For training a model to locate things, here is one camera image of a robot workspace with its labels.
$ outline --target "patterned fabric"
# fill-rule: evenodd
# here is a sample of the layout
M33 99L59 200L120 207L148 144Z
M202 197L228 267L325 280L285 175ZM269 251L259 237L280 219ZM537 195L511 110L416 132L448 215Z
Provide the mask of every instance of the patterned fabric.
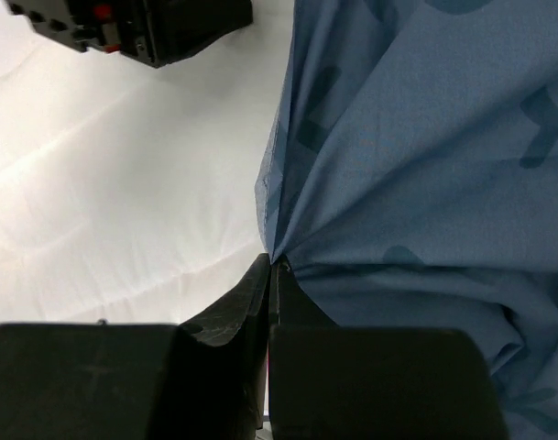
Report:
M558 439L558 0L299 0L261 234L341 325L466 331Z

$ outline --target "black object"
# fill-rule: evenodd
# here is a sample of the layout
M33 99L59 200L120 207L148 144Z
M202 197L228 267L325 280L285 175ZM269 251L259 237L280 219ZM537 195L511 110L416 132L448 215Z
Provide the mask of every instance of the black object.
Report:
M0 440L507 439L463 334L338 327L282 259L171 325L0 325Z
M250 0L6 0L40 35L119 51L152 67L189 58L252 23Z

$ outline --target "white fabric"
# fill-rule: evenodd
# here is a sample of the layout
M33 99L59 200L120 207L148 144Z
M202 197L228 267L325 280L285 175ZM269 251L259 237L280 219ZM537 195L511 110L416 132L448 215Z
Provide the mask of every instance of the white fabric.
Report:
M263 251L292 0L254 5L255 25L153 70L0 3L0 322L182 322Z

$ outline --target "black mechanical part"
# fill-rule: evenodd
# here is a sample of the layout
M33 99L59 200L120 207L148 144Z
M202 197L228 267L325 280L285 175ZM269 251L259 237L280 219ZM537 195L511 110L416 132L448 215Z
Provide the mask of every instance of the black mechanical part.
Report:
M6 0L67 47L119 51L152 67L194 56L252 23L251 0Z
M0 325L0 440L252 440L268 347L275 440L506 440L460 332L343 328L261 255L171 325Z

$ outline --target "blue fabric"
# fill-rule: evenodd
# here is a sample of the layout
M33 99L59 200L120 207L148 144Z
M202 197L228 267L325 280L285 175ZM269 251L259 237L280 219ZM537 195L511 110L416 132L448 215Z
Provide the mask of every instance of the blue fabric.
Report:
M257 182L341 325L452 327L558 439L558 0L299 0Z

